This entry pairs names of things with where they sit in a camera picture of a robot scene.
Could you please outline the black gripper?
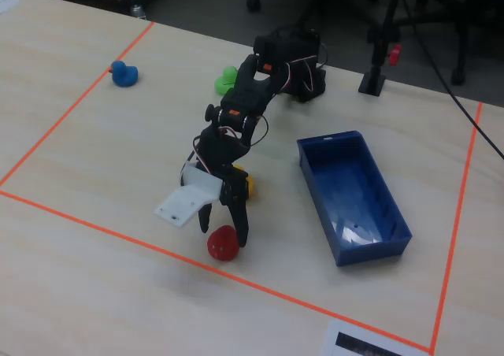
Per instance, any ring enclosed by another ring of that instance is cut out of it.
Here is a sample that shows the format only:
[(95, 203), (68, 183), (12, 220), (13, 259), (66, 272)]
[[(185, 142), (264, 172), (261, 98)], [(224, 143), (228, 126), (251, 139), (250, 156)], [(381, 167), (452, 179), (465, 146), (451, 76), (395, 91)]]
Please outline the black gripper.
[[(198, 161), (195, 167), (208, 174), (224, 174), (220, 202), (227, 206), (235, 226), (238, 244), (245, 247), (249, 223), (246, 201), (249, 198), (248, 173), (233, 165), (250, 150), (250, 131), (243, 131), (241, 137), (226, 135), (223, 128), (205, 128), (194, 138), (195, 153)], [(209, 219), (213, 204), (205, 204), (198, 211), (200, 229), (209, 230)]]

